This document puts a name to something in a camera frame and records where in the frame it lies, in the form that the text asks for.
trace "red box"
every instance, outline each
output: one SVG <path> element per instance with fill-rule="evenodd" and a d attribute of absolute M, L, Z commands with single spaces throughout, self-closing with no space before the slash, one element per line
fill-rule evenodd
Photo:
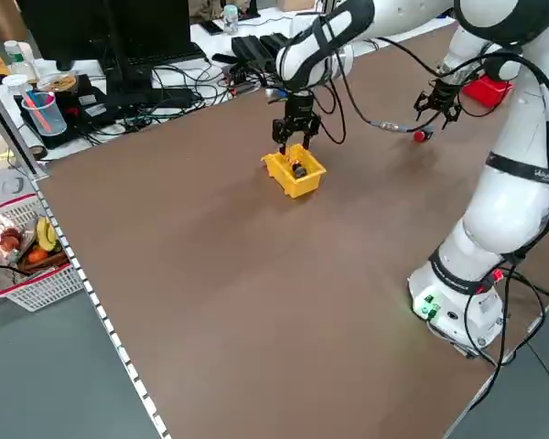
<path fill-rule="evenodd" d="M 465 86 L 462 91 L 485 107 L 492 108 L 500 105 L 513 87 L 510 82 L 495 81 L 482 76 L 479 80 L 474 80 Z"/>

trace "banana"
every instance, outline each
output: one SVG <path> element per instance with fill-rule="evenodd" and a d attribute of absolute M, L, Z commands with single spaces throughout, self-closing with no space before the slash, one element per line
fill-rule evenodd
<path fill-rule="evenodd" d="M 52 252 L 59 240 L 55 228 L 45 217 L 40 217 L 37 221 L 37 243 L 45 252 Z"/>

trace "yellow basket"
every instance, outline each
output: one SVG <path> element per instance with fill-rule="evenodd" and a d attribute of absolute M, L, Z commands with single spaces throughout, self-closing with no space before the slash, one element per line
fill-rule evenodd
<path fill-rule="evenodd" d="M 327 171 L 303 145 L 296 144 L 286 148 L 286 155 L 267 154 L 263 157 L 269 177 L 274 178 L 291 198 L 297 198 L 319 187 L 319 181 Z M 295 178 L 291 163 L 298 161 L 307 171 L 307 175 Z"/>

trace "floor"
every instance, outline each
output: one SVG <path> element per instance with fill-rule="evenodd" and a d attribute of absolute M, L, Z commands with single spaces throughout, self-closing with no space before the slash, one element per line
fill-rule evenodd
<path fill-rule="evenodd" d="M 533 345 L 549 367 L 549 318 Z M 85 293 L 35 315 L 0 305 L 0 439 L 62 435 L 158 438 Z M 549 439 L 549 380 L 528 349 L 450 437 Z"/>

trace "wire basket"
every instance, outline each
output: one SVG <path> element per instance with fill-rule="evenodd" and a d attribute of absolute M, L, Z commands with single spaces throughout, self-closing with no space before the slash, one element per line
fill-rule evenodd
<path fill-rule="evenodd" d="M 36 195 L 25 195 L 7 201 L 0 205 L 0 235 L 9 227 L 20 229 L 32 219 L 45 215 Z M 4 252 L 0 249 L 0 265 L 7 264 Z M 31 276 L 0 269 L 0 297 L 5 297 L 30 312 L 76 293 L 82 287 L 81 279 L 70 263 Z"/>

